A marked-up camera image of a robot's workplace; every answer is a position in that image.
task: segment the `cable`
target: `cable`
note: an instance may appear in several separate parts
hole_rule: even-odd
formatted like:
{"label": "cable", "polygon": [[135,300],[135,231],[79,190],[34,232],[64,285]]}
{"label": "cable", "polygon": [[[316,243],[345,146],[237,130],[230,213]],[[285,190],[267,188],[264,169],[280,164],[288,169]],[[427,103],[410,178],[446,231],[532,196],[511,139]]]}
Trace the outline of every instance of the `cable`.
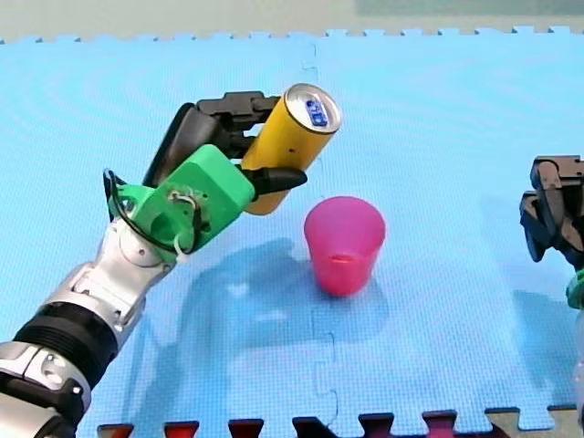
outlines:
{"label": "cable", "polygon": [[[117,181],[119,178],[113,171],[107,171],[109,174],[109,194],[111,195],[111,200],[113,201],[114,207],[116,208],[116,213],[120,216],[120,218],[126,223],[126,225],[139,237],[144,239],[145,241],[149,242],[150,244],[164,250],[168,251],[169,253],[177,254],[173,245],[166,245],[163,242],[160,242],[153,238],[152,236],[144,233],[126,214],[126,211],[123,205],[120,202],[120,194],[118,193],[118,185]],[[203,225],[203,218],[201,215],[201,208],[198,203],[194,203],[194,211],[193,211],[193,244],[189,248],[188,251],[184,251],[183,253],[186,255],[190,255],[196,249],[196,246],[201,237],[201,228]]]}

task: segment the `yellow can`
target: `yellow can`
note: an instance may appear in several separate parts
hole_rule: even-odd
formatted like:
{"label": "yellow can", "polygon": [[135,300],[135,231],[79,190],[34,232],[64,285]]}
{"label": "yellow can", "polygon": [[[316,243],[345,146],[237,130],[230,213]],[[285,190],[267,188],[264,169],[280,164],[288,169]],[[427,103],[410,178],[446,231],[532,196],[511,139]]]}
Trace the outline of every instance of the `yellow can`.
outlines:
{"label": "yellow can", "polygon": [[[241,161],[243,169],[290,167],[305,171],[339,130],[337,103],[322,89],[296,84],[278,101]],[[250,214],[270,214],[288,191],[263,194],[249,204]]]}

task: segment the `green part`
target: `green part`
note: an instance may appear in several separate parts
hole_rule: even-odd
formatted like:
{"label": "green part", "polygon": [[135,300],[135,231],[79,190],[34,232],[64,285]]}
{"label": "green part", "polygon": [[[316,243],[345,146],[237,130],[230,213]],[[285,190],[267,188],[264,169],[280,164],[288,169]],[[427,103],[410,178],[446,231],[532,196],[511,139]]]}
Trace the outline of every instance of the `green part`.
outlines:
{"label": "green part", "polygon": [[584,269],[578,271],[566,287],[566,297],[571,308],[584,308]]}
{"label": "green part", "polygon": [[[168,246],[178,235],[183,251],[193,245],[194,210],[188,200],[180,201],[182,197],[191,196],[201,207],[204,227],[198,250],[232,223],[256,195],[254,186],[213,144],[200,147],[156,189],[125,184],[118,193],[130,205],[128,217],[145,234]],[[109,209],[117,215],[111,200]],[[161,248],[159,252],[166,262],[176,259],[174,252]]]}

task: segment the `robotic arm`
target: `robotic arm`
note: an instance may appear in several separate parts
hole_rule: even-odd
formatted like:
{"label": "robotic arm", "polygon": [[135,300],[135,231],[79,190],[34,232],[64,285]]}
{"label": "robotic arm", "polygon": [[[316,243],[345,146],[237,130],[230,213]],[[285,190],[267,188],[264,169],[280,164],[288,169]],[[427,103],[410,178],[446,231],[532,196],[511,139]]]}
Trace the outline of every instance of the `robotic arm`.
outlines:
{"label": "robotic arm", "polygon": [[73,438],[91,391],[123,348],[149,289],[258,196],[306,182],[292,168],[243,170],[279,97],[226,93],[182,105],[142,184],[104,172],[109,226],[96,259],[76,267],[0,344],[0,436]]}
{"label": "robotic arm", "polygon": [[574,380],[580,426],[584,408],[584,162],[574,156],[536,157],[531,169],[534,191],[520,204],[527,248],[535,262],[546,250],[558,250],[576,275],[566,288],[568,305],[580,310],[577,320],[579,360]]}

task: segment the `pink cup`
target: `pink cup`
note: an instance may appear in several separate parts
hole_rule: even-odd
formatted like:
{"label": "pink cup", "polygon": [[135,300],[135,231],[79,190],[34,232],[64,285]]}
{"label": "pink cup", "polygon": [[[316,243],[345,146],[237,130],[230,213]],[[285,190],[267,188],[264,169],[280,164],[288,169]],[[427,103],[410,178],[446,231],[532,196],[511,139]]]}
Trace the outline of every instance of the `pink cup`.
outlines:
{"label": "pink cup", "polygon": [[304,234],[318,283],[332,296],[345,297],[369,282],[385,221],[370,203],[338,196],[310,211]]}

